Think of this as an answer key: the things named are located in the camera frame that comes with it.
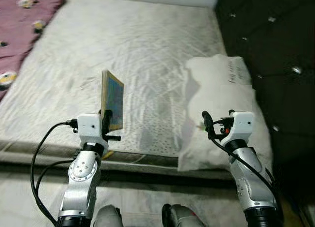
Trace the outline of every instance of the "bed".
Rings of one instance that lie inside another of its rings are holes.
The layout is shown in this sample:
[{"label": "bed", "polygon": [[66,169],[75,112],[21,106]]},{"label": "bed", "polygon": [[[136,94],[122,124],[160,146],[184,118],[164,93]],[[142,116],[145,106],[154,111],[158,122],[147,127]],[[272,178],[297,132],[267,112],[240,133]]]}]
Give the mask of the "bed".
[{"label": "bed", "polygon": [[[231,179],[227,170],[178,172],[186,119],[186,61],[225,55],[208,8],[129,0],[66,0],[45,28],[0,103],[0,160],[30,163],[55,123],[100,109],[100,72],[125,84],[121,142],[102,168]],[[79,139],[57,129],[38,164],[71,157]]]}]

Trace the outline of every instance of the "white pillow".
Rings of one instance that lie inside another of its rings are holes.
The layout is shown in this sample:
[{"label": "white pillow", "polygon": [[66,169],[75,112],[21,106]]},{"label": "white pillow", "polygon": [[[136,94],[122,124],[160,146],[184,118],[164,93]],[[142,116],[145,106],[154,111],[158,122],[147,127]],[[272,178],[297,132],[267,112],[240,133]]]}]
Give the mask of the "white pillow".
[{"label": "white pillow", "polygon": [[[186,94],[191,99],[188,98],[187,119],[182,130],[183,146],[178,170],[229,170],[228,154],[208,140],[201,113],[208,111],[215,121],[229,116],[230,109],[255,114],[255,125],[248,145],[255,148],[260,161],[270,169],[272,152],[269,132],[256,103],[251,77],[243,59],[223,55],[196,57],[187,61],[186,68],[191,77]],[[217,128],[216,132],[220,133],[220,127]]]}]

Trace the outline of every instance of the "book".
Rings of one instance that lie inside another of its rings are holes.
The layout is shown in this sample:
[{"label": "book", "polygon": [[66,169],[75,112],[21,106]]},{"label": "book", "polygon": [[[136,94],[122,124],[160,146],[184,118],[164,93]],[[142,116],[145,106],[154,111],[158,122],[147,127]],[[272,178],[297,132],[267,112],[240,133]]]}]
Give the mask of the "book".
[{"label": "book", "polygon": [[101,77],[101,119],[106,134],[123,128],[124,84],[108,70]]}]

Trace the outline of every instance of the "black tufted headboard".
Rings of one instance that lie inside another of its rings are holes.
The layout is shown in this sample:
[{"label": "black tufted headboard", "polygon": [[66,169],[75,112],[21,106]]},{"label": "black tufted headboard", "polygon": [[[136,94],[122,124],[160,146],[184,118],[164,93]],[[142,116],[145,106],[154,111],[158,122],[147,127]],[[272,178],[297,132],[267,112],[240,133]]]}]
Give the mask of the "black tufted headboard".
[{"label": "black tufted headboard", "polygon": [[274,172],[304,190],[315,160],[315,0],[219,0],[229,56],[242,56],[272,139]]}]

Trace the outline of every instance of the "white mattress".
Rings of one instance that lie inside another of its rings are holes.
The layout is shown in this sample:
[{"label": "white mattress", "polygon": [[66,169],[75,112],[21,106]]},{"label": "white mattress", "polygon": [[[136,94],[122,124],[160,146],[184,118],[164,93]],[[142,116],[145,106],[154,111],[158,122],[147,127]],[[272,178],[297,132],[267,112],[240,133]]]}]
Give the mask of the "white mattress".
[{"label": "white mattress", "polygon": [[[125,84],[124,129],[110,150],[177,157],[185,62],[224,54],[207,8],[128,0],[67,0],[0,104],[0,149],[30,149],[55,123],[100,109],[100,72]],[[59,128],[46,146],[78,147]]]}]

